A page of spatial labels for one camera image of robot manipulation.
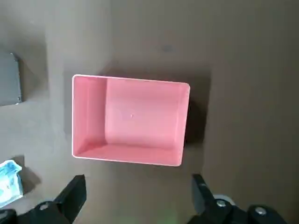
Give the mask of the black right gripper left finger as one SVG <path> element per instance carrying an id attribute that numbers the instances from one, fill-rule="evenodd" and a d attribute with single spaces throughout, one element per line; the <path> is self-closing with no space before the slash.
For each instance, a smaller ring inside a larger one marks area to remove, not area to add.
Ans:
<path id="1" fill-rule="evenodd" d="M 72 224 L 86 201 L 85 175 L 76 175 L 53 201 L 45 201 L 18 215 L 0 211 L 2 224 Z"/>

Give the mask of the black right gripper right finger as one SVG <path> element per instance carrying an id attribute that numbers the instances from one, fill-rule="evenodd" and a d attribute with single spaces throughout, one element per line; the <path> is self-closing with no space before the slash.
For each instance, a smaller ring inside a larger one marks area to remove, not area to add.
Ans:
<path id="1" fill-rule="evenodd" d="M 215 198 L 200 174 L 192 175 L 192 202 L 197 212 L 190 224 L 285 224 L 273 208 L 251 205 L 242 210 L 229 200 Z"/>

